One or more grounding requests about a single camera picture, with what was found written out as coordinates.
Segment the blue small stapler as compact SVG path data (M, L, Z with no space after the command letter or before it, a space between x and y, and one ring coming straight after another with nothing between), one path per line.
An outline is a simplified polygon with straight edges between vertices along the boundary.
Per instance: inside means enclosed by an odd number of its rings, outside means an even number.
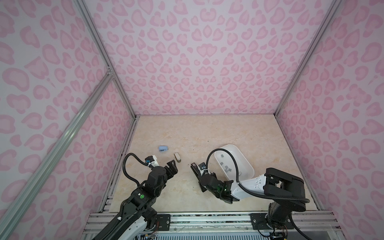
M159 146L158 149L159 149L159 152L166 152L169 150L168 146Z

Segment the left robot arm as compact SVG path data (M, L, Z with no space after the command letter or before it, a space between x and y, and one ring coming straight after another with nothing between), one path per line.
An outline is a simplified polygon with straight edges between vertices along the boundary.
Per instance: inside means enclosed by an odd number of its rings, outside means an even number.
M120 205L117 215L94 237L95 240L133 240L144 230L155 230L157 211L152 208L169 179L178 173L174 160L151 167L147 180Z

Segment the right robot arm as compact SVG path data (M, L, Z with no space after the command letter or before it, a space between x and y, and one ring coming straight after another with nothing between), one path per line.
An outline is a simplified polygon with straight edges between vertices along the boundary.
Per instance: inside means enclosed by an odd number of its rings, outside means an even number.
M305 212L310 202L305 195L303 179L275 168L267 168L264 175L241 182L220 181L205 164L191 169L202 192L209 191L225 203L232 204L248 197L272 200L266 215L255 220L262 229L283 227L292 212Z

